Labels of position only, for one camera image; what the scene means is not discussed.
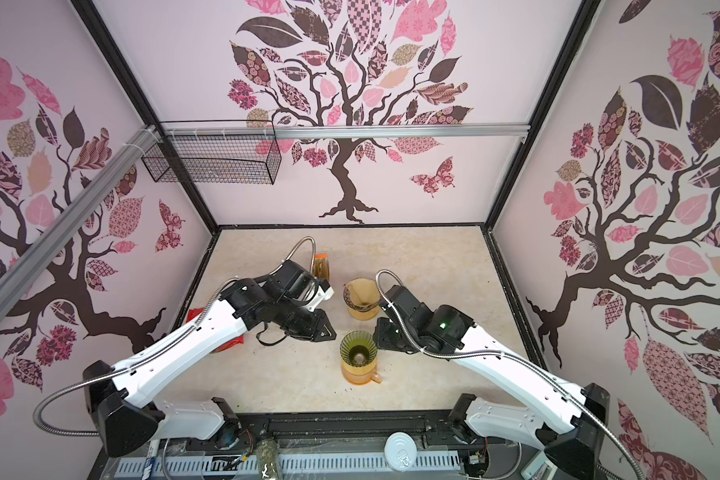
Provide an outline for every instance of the wall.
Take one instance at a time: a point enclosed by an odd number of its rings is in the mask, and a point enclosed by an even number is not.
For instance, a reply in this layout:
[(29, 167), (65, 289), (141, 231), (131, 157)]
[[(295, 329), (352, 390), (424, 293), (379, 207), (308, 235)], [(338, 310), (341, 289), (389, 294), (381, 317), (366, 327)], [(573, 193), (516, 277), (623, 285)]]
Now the wall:
[(650, 478), (720, 478), (716, 11), (607, 2), (497, 227), (551, 370), (611, 393)]
[[(0, 277), (140, 126), (68, 2), (0, 2)], [(123, 178), (0, 324), (0, 478), (87, 475), (100, 440), (32, 411), (163, 335), (208, 239), (178, 185)], [(92, 427), (81, 391), (46, 418)]]
[[(395, 118), (525, 123), (578, 4), (153, 0), (97, 7), (161, 120), (323, 126)], [(356, 61), (346, 55), (352, 47)], [(478, 222), (516, 141), (357, 139), (337, 142), (335, 155), (329, 139), (283, 141), (274, 187), (198, 187), (221, 224)], [(357, 158), (358, 147), (373, 159)], [(243, 199), (246, 208), (238, 208)]]

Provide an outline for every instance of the tree decal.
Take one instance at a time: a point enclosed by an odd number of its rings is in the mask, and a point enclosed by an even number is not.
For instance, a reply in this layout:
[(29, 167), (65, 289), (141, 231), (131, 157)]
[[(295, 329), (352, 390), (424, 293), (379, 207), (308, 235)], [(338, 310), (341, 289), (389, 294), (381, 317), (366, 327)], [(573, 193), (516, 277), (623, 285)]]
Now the tree decal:
[[(0, 58), (0, 92), (23, 98), (24, 90), (10, 83), (11, 76), (10, 64)], [(28, 74), (22, 76), (28, 91), (37, 100), (37, 110), (0, 109), (0, 120), (27, 118), (11, 127), (5, 139), (13, 159), (0, 149), (0, 278), (27, 251), (36, 236), (34, 230), (42, 234), (56, 215), (71, 205), (70, 186), (80, 182), (85, 188), (90, 180), (84, 172), (103, 168), (112, 155), (107, 145), (109, 132), (105, 128), (100, 129), (97, 136), (86, 139), (74, 109), (62, 116), (59, 103), (48, 87)], [(37, 140), (35, 131), (40, 137)], [(27, 158), (16, 160), (16, 157)], [(63, 178), (56, 181), (52, 161), (59, 162), (57, 165), (65, 172)], [(0, 336), (13, 338), (3, 358), (19, 381), (42, 390), (43, 368), (68, 360), (74, 344), (83, 336), (105, 333), (125, 336), (134, 352), (154, 343), (151, 333), (164, 309), (153, 319), (139, 324), (131, 317), (97, 312), (92, 302), (93, 295), (106, 292), (105, 279), (117, 274), (106, 258), (127, 254), (136, 246), (126, 239), (141, 217), (143, 198), (127, 197), (135, 182), (136, 168), (131, 168), (48, 265), (53, 283), (25, 296), (9, 312), (9, 318), (23, 320), (0, 330)], [(170, 220), (172, 225), (180, 227), (182, 220), (177, 216), (171, 216)], [(108, 236), (116, 239), (109, 244), (96, 243)], [(42, 326), (40, 319), (48, 327)]]
[[(719, 44), (720, 12), (708, 15), (712, 41)], [(683, 103), (680, 90), (687, 86), (646, 75), (634, 80), (642, 108), (628, 106), (618, 90), (593, 122), (596, 127), (586, 123), (574, 132), (574, 159), (557, 171), (560, 180), (544, 194), (551, 214), (561, 220), (551, 236), (560, 242), (566, 265), (562, 293), (552, 310), (526, 300), (541, 320), (542, 349), (548, 338), (562, 367), (558, 329), (582, 290), (593, 290), (592, 308), (604, 312), (604, 327), (624, 329), (630, 371), (642, 364), (656, 391), (709, 437), (707, 392), (720, 414), (720, 328), (713, 318), (692, 319), (682, 309), (720, 306), (720, 294), (710, 291), (720, 283), (720, 253), (703, 254), (710, 247), (720, 250), (720, 60), (710, 52), (708, 70), (700, 75), (700, 55), (692, 38), (670, 40), (672, 76), (680, 83), (694, 78), (701, 83), (694, 84), (690, 104)], [(641, 134), (643, 119), (656, 135)], [(666, 141), (662, 132), (675, 140)], [(677, 133), (687, 141), (678, 141)], [(680, 233), (668, 235), (663, 227), (669, 224)], [(653, 293), (655, 287), (674, 294)], [(634, 328), (640, 320), (646, 337)], [(675, 351), (658, 340), (658, 332), (676, 346), (707, 352)], [(663, 456), (681, 463), (668, 454), (647, 457), (644, 442), (635, 447), (644, 462)]]
[[(445, 58), (457, 37), (456, 25), (444, 14), (445, 0), (434, 0), (431, 5), (428, 0), (383, 0), (388, 5), (383, 8), (382, 0), (285, 2), (288, 12), (280, 2), (248, 3), (263, 14), (288, 14), (292, 22), (274, 16), (250, 18), (238, 29), (240, 38), (248, 41), (241, 34), (248, 32), (267, 47), (242, 46), (237, 39), (231, 42), (234, 60), (249, 83), (233, 80), (228, 96), (240, 108), (250, 110), (249, 124), (261, 119), (261, 109), (254, 107), (268, 98), (276, 107), (270, 110), (271, 116), (264, 110), (265, 118), (278, 125), (459, 124), (471, 110), (452, 105), (468, 85), (445, 83), (458, 62), (458, 58)], [(337, 22), (344, 4), (347, 21)], [(383, 24), (395, 16), (393, 34), (380, 37)], [(427, 38), (432, 33), (438, 36)], [(398, 38), (407, 41), (388, 50)], [(278, 51), (294, 45), (303, 48), (294, 58)], [(420, 103), (431, 107), (420, 111)], [(440, 145), (433, 138), (396, 138), (394, 145), (382, 143), (375, 138), (324, 138), (281, 140), (278, 146), (283, 152), (290, 149), (294, 164), (304, 159), (314, 168), (328, 166), (341, 186), (343, 198), (321, 218), (344, 212), (348, 220), (362, 224), (355, 212), (378, 209), (358, 198), (346, 163), (353, 158), (376, 162), (379, 151), (402, 162), (401, 154), (416, 155)], [(269, 151), (269, 144), (260, 150)], [(441, 161), (451, 165), (451, 159)], [(445, 171), (441, 168), (436, 175), (417, 175), (410, 180), (433, 194), (451, 185), (453, 175)]]

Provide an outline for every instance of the white lid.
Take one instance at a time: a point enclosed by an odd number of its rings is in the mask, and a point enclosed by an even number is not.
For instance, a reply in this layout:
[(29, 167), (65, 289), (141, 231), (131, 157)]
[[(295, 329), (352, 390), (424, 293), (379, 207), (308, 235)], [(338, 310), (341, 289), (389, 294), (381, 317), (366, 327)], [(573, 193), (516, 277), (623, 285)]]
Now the white lid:
[(407, 433), (393, 433), (384, 446), (384, 458), (394, 470), (404, 472), (416, 463), (416, 442)]

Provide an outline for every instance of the black wire mesh basket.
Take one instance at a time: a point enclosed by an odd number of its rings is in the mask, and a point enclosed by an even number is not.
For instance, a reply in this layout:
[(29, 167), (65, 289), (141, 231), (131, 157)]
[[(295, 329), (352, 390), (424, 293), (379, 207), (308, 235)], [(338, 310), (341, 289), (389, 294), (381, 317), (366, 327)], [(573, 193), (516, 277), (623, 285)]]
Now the black wire mesh basket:
[(164, 141), (173, 145), (178, 157), (166, 155), (170, 149), (157, 143), (146, 151), (142, 161), (155, 182), (189, 180), (271, 185), (275, 183), (282, 156), (272, 122), (257, 121), (255, 126), (261, 128), (256, 130), (258, 133), (250, 134), (171, 132)]

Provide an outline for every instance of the butterfly decal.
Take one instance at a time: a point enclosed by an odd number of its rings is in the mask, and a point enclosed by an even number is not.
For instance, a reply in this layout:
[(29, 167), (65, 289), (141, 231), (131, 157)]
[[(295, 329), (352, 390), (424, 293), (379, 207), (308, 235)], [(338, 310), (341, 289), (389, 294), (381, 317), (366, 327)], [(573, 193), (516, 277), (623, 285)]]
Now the butterfly decal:
[(454, 168), (453, 157), (448, 157), (438, 167), (438, 172), (432, 175), (414, 175), (411, 180), (416, 185), (424, 187), (424, 191), (427, 192), (434, 198), (434, 192), (440, 190), (440, 185), (443, 187), (454, 187), (454, 176), (451, 170)]
[(163, 223), (166, 225), (166, 228), (157, 238), (155, 252), (165, 250), (168, 247), (176, 248), (182, 245), (181, 235), (176, 231), (181, 229), (182, 223), (186, 222), (186, 220), (182, 220), (178, 214), (171, 213), (170, 208), (165, 205), (162, 200), (160, 200), (160, 216), (163, 217)]

